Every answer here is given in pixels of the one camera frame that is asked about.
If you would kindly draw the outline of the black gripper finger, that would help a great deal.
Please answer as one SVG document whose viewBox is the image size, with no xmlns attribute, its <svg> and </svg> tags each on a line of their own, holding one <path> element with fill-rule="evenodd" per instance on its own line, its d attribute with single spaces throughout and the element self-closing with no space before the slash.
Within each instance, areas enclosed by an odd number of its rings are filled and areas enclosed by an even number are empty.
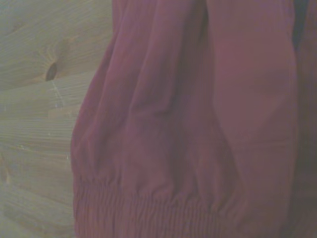
<svg viewBox="0 0 317 238">
<path fill-rule="evenodd" d="M 299 46 L 305 26 L 309 0 L 294 0 L 295 21 L 293 27 L 292 41 L 294 49 Z"/>
</svg>

